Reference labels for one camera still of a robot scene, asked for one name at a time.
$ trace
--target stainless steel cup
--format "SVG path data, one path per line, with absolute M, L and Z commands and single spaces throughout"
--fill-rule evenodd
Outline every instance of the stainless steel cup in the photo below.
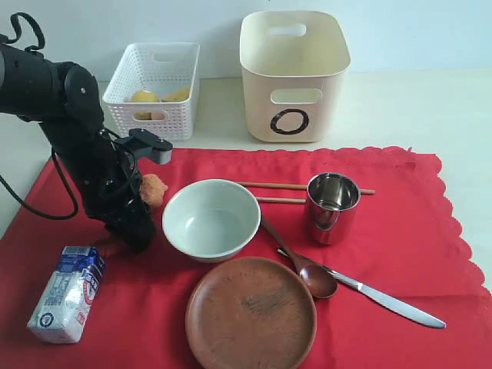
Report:
M 345 238 L 354 220 L 361 190 L 346 175 L 321 173 L 307 185 L 304 216 L 311 236 L 322 244 Z

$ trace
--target brown wooden plate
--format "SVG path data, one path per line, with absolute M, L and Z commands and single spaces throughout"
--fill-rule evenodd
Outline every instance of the brown wooden plate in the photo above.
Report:
M 237 258 L 209 271 L 188 302 L 186 335 L 206 369 L 295 368 L 316 334 L 301 279 L 267 258 Z

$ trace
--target white wall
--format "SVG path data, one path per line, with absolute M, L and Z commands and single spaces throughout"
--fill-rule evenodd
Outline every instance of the white wall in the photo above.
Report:
M 341 24 L 352 71 L 492 66 L 491 0 L 2 0 L 0 32 L 24 11 L 45 32 L 45 56 L 109 80 L 125 46 L 195 41 L 201 77 L 239 76 L 241 20 L 251 12 L 316 9 Z

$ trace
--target milk carton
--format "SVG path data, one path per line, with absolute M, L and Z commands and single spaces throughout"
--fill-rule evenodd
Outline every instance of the milk carton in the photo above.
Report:
M 95 248 L 65 247 L 28 329 L 52 344 L 79 342 L 104 268 Z

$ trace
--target wooden chopsticks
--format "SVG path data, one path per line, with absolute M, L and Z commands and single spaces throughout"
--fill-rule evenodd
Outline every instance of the wooden chopsticks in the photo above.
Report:
M 306 190 L 308 186 L 306 184 L 290 184 L 290 183 L 263 183 L 263 182 L 242 182 L 236 181 L 237 184 L 245 187 L 262 187 L 262 188 L 281 188 L 290 190 Z M 375 190 L 362 188 L 361 194 L 375 194 Z M 306 202 L 305 198 L 265 198 L 257 196 L 256 199 L 259 202 L 277 202 L 285 204 L 303 204 Z

